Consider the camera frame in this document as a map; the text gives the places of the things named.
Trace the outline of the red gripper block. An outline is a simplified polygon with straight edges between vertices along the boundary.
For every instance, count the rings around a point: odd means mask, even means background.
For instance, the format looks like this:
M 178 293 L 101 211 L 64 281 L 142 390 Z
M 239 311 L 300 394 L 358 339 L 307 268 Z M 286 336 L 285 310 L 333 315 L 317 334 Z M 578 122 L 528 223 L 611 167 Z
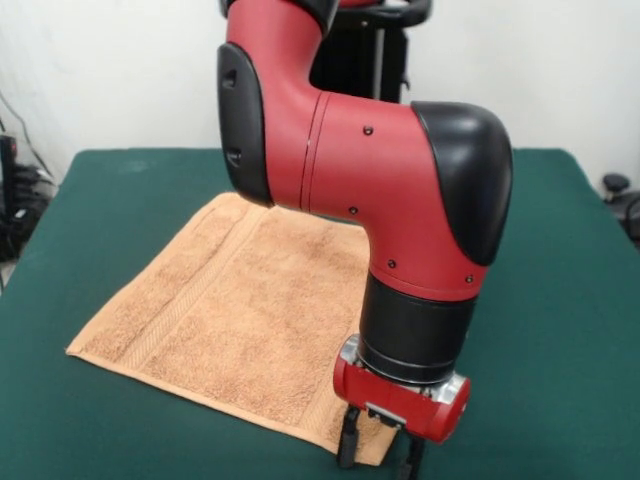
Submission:
M 350 335 L 336 358 L 333 388 L 347 407 L 338 445 L 338 466 L 355 465 L 360 410 L 371 411 L 408 433 L 409 448 L 399 480 L 417 480 L 426 440 L 446 441 L 454 432 L 471 395 L 471 381 L 457 373 L 434 386 L 409 386 L 377 375 L 358 355 L 360 336 Z

